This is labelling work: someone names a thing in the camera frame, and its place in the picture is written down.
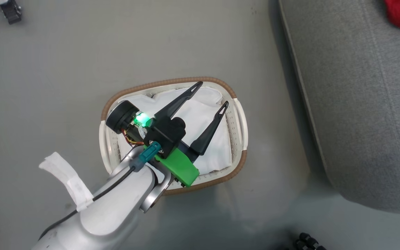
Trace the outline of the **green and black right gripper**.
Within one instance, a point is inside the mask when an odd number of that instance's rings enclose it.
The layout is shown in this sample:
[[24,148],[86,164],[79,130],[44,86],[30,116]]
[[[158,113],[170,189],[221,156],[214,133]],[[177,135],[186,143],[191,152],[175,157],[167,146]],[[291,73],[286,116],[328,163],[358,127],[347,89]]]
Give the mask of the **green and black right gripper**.
[[[181,95],[176,97],[162,109],[154,114],[156,120],[161,119],[172,119],[181,106],[188,100],[190,100],[203,85],[203,81],[198,81],[196,84],[188,88]],[[219,126],[224,114],[229,107],[229,102],[225,103],[219,108],[213,117],[211,123],[203,131],[203,133],[195,139],[190,145],[191,152],[195,155],[203,156]],[[107,117],[106,126],[112,129],[116,133],[125,132],[131,125],[132,122],[138,117],[139,109],[134,106],[130,101],[124,101],[119,104],[110,115]],[[183,186],[191,186],[195,179],[199,176],[199,171],[190,159],[176,147],[173,152],[166,158],[160,158],[159,155],[155,155],[152,160],[158,160],[161,162],[166,169],[168,169],[175,178],[182,183]],[[133,160],[131,166],[134,170],[139,171],[144,164],[141,164],[137,160]]]

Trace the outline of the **grey fabric sofa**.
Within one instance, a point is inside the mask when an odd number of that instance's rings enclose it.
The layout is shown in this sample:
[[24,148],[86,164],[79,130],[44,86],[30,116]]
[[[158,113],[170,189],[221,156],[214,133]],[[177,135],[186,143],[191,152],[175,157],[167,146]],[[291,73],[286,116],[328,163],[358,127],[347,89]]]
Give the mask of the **grey fabric sofa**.
[[316,146],[345,199],[400,213],[400,29],[384,0],[279,0]]

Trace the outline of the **white laundry basket, brown rim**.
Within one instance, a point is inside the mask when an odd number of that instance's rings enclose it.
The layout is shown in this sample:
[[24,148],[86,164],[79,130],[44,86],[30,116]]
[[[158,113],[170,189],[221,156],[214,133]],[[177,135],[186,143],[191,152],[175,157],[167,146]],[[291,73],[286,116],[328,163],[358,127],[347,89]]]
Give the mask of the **white laundry basket, brown rim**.
[[108,113],[117,106],[119,100],[135,94],[151,95],[167,90],[187,88],[198,81],[203,81],[204,86],[221,92],[223,100],[229,102],[229,107],[226,111],[226,123],[231,144],[232,164],[220,171],[200,175],[191,187],[182,187],[180,184],[173,182],[163,195],[183,194],[217,185],[232,179],[241,171],[246,162],[249,142],[248,124],[244,110],[236,93],[227,83],[218,78],[202,76],[175,78],[142,84],[119,91],[107,101],[101,113],[99,147],[103,164],[109,174],[113,172],[121,159],[117,135],[105,125],[105,121]]

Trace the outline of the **black caster wheel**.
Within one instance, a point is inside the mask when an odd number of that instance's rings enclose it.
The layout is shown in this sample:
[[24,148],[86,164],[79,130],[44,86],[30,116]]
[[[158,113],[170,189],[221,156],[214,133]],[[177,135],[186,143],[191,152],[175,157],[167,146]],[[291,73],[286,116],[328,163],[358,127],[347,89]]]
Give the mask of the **black caster wheel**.
[[22,20],[22,8],[16,0],[8,0],[0,5],[2,13],[10,25],[18,23]]

